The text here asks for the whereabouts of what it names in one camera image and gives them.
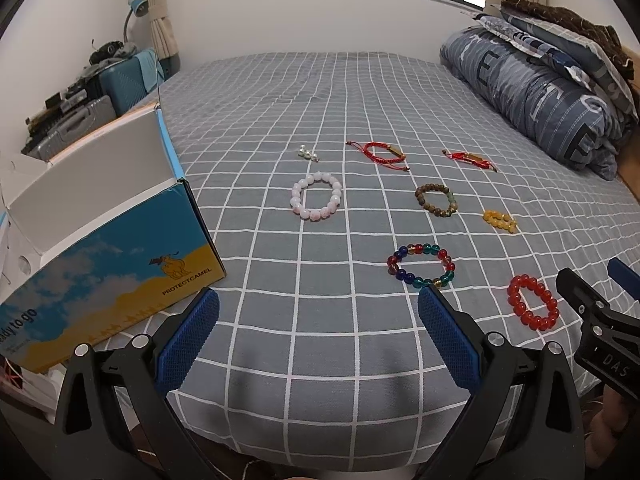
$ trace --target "pink and white bead bracelet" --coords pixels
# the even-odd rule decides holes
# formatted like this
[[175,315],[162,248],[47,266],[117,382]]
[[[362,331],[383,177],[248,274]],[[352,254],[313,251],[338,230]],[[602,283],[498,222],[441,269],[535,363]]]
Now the pink and white bead bracelet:
[[[302,199],[300,195],[302,190],[305,189],[306,186],[313,184],[314,182],[320,181],[326,182],[332,188],[331,200],[327,203],[325,207],[322,209],[306,209],[302,207]],[[329,218],[333,213],[335,213],[340,205],[340,199],[342,197],[342,184],[338,182],[338,179],[334,176],[331,176],[329,173],[321,173],[320,171],[316,171],[314,174],[309,174],[305,178],[299,180],[297,183],[293,185],[291,188],[291,200],[290,204],[293,208],[293,212],[296,215],[300,215],[300,218],[306,220],[307,218],[311,218],[311,221],[316,222],[321,218]]]

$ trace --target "blue towel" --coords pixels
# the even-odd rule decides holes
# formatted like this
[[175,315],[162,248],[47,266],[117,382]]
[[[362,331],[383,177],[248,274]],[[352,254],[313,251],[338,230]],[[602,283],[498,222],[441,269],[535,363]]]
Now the blue towel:
[[162,66],[156,59],[156,52],[152,48],[146,48],[140,51],[134,57],[138,58],[140,70],[142,70],[142,79],[145,82],[146,92],[151,92],[156,83],[164,83],[164,73]]

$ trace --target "camel logo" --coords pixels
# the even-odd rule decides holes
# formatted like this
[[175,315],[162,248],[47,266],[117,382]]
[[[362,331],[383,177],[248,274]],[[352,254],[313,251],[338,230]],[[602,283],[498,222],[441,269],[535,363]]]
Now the camel logo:
[[170,278],[174,280],[180,280],[180,278],[184,278],[188,276],[191,271],[184,268],[184,260],[177,260],[176,258],[172,258],[178,253],[167,254],[166,256],[160,256],[159,258],[153,258],[149,261],[149,265],[158,265],[162,272],[164,272]]

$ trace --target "bed sheet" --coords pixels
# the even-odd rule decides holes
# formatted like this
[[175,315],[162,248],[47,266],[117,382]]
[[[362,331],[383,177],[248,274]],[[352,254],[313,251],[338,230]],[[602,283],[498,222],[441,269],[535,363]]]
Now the bed sheet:
[[[386,271],[387,257],[408,243],[449,251],[456,277],[443,294],[486,332],[532,348],[561,343],[580,391],[593,378],[571,357],[578,317],[560,300],[558,324],[532,332],[508,305],[511,277],[536,276],[557,298],[555,276],[571,267],[616,309],[638,315],[606,271],[613,256],[639,269],[640,208],[631,193],[553,161],[440,65],[375,52],[260,54],[179,73],[162,85],[161,101],[228,271],[213,285],[220,321],[168,396],[180,420],[209,439],[317,469],[427,460],[467,392],[452,382],[417,316],[417,291]],[[411,171],[382,168],[345,145],[373,139],[401,146]],[[320,162],[300,158],[301,144]],[[482,153],[499,172],[459,165],[443,149]],[[301,221],[290,188],[313,171],[344,184],[343,202],[329,219]],[[450,187],[457,214],[420,209],[414,190],[428,182]],[[321,206],[329,196],[316,184],[306,202]],[[492,228],[485,209],[509,212],[518,233]],[[425,277],[442,272],[429,256],[402,264]],[[185,304],[108,348],[153,332]]]

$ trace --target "open box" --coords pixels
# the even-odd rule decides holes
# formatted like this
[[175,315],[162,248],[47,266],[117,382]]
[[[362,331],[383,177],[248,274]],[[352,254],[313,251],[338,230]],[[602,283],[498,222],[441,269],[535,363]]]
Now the open box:
[[0,354],[34,372],[225,276],[151,104],[50,162],[0,155]]

